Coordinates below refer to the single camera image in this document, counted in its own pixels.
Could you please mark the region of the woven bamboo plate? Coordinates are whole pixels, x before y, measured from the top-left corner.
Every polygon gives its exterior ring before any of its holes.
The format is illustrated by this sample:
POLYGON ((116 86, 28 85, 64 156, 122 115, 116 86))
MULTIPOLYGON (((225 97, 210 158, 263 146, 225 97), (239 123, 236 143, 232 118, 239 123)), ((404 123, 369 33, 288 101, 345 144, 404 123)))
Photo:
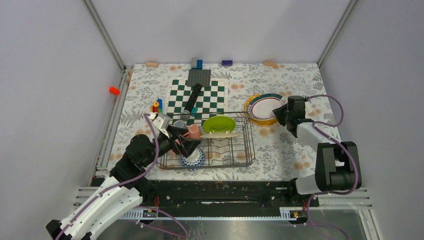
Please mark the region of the woven bamboo plate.
POLYGON ((202 134, 200 137, 202 139, 225 139, 225 138, 236 138, 240 137, 240 133, 234 133, 234 132, 210 132, 202 134))

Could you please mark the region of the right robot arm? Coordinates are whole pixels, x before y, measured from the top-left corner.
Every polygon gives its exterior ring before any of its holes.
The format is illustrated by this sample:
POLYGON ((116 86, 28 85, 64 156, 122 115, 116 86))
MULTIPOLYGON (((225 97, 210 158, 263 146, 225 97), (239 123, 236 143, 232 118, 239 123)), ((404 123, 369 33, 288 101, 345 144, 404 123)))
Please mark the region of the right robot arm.
POLYGON ((272 111, 280 125, 316 152, 314 174, 295 178, 294 188, 286 193, 293 206, 301 205, 307 195, 348 195, 362 185, 357 145, 330 136, 319 128, 324 122, 307 118, 306 103, 311 99, 293 95, 272 111))

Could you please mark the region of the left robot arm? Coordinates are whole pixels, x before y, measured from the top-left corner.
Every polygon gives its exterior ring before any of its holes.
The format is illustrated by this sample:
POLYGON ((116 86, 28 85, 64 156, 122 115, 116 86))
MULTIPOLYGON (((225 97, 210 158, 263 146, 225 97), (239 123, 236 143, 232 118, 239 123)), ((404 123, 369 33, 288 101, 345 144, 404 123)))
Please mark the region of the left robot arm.
POLYGON ((145 176, 159 157, 173 151, 190 156, 201 143, 199 138, 184 135, 187 129, 169 126, 164 133, 150 139, 145 134, 134 136, 122 158, 88 200, 62 220, 46 225, 53 240, 96 240, 104 230, 125 213, 140 204, 155 200, 156 188, 145 176))

